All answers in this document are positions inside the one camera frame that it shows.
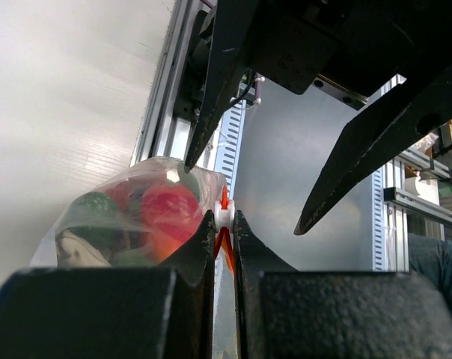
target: white plastic part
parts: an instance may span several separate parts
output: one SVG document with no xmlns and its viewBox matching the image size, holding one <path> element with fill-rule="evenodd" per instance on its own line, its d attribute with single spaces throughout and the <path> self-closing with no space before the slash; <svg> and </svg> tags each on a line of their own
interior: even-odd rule
<svg viewBox="0 0 452 359">
<path fill-rule="evenodd" d="M 216 232 L 223 227 L 233 230 L 234 221 L 234 200 L 229 200 L 227 202 L 227 209 L 223 209 L 221 206 L 221 201 L 217 200 L 214 204 L 214 222 L 216 223 Z"/>
<path fill-rule="evenodd" d="M 405 190 L 408 193 L 415 194 L 423 200 L 439 205 L 439 190 L 437 189 L 437 180 L 421 179 L 420 177 L 406 178 L 404 182 Z"/>
</svg>

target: transparent plastic bag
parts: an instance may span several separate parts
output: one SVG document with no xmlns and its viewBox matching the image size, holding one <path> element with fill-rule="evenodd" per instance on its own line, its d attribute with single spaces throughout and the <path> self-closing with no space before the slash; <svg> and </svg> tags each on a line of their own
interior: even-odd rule
<svg viewBox="0 0 452 359">
<path fill-rule="evenodd" d="M 410 148 L 425 153 L 429 148 L 431 148 L 434 145 L 438 138 L 439 138 L 438 135 L 431 132 L 429 135 L 423 137 L 415 144 L 413 144 Z"/>
<path fill-rule="evenodd" d="M 55 242 L 59 267 L 162 262 L 195 233 L 226 183 L 222 174 L 200 168 L 186 174 L 183 165 L 179 159 L 148 159 L 83 194 L 42 245 Z"/>
</svg>

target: white wall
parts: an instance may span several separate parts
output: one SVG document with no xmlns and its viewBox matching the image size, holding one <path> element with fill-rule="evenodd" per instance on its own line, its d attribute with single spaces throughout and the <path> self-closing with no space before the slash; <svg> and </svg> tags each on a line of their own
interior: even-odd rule
<svg viewBox="0 0 452 359">
<path fill-rule="evenodd" d="M 0 283 L 126 168 L 174 0 L 0 0 Z"/>
</svg>

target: blue jeans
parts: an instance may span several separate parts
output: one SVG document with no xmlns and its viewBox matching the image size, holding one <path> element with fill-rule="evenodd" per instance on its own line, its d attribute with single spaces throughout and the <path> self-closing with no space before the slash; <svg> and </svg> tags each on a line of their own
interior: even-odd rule
<svg viewBox="0 0 452 359">
<path fill-rule="evenodd" d="M 442 293 L 452 315 L 452 242 L 410 233 L 409 265 Z"/>
</svg>

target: gray panel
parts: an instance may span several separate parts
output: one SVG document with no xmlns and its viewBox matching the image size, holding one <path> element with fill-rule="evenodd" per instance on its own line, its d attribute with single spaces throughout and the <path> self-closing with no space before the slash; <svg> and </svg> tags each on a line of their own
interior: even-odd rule
<svg viewBox="0 0 452 359">
<path fill-rule="evenodd" d="M 373 269 L 373 181 L 359 183 L 309 233 L 293 229 L 344 125 L 357 112 L 316 88 L 267 82 L 246 114 L 234 193 L 252 230 L 303 270 Z"/>
</svg>

